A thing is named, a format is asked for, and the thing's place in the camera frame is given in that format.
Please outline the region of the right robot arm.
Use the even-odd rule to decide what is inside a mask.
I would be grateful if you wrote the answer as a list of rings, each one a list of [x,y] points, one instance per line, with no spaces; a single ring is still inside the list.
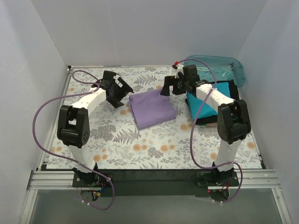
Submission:
[[[200,180],[223,185],[234,177],[235,156],[241,142],[251,132],[247,104],[219,92],[216,84],[200,80],[196,65],[184,66],[178,62],[172,66],[176,74],[166,76],[160,92],[162,96],[190,93],[217,112],[217,132],[221,139],[220,149],[211,167],[205,167],[207,177]]]

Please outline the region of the purple t shirt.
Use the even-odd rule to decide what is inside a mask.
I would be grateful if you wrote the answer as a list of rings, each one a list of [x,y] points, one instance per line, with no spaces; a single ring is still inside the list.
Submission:
[[[155,89],[129,96],[129,109],[139,130],[176,118],[170,98],[160,92]]]

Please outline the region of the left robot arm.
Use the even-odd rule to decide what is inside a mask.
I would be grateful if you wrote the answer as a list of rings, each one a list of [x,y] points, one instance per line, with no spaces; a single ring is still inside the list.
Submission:
[[[133,89],[119,74],[106,70],[103,78],[92,84],[90,92],[72,105],[60,107],[57,137],[68,147],[74,159],[87,167],[74,168],[74,173],[88,186],[93,187],[99,183],[100,178],[98,173],[92,171],[96,162],[85,147],[90,137],[89,115],[105,101],[114,108],[123,106],[122,99],[132,93]]]

